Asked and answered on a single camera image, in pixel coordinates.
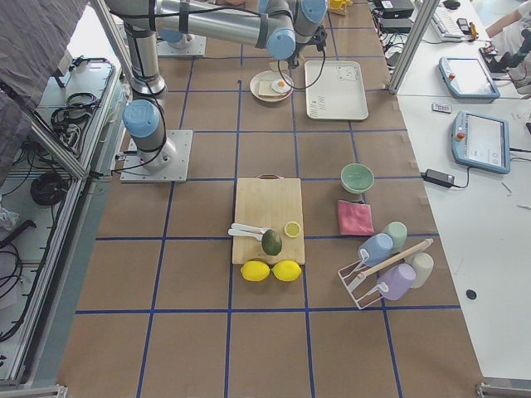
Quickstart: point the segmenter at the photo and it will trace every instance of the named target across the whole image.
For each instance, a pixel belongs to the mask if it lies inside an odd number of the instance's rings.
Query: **folded towel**
[[[338,201],[338,217],[341,235],[369,236],[374,234],[370,205]]]

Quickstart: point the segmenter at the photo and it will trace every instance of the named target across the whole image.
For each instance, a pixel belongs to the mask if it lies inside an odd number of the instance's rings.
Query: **person's arm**
[[[510,14],[507,14],[505,17],[501,17],[498,21],[487,27],[487,35],[489,35],[489,37],[496,36],[498,33],[504,30],[504,27],[507,27],[511,23],[519,21],[521,17],[522,16],[520,15],[517,8]]]

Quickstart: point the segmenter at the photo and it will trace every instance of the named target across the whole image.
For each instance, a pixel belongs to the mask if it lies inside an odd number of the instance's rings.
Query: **white keyboard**
[[[466,39],[465,34],[457,26],[448,10],[444,7],[437,7],[431,25],[441,41],[463,41]]]

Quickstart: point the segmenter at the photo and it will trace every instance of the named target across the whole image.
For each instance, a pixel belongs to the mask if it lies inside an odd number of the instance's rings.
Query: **white floor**
[[[484,27],[490,26],[502,16],[512,12],[524,0],[473,0],[472,5]]]

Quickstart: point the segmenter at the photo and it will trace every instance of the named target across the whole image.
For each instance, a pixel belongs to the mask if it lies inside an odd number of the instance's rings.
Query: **green bowl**
[[[341,170],[341,185],[350,193],[364,193],[373,183],[373,172],[360,163],[350,163]]]

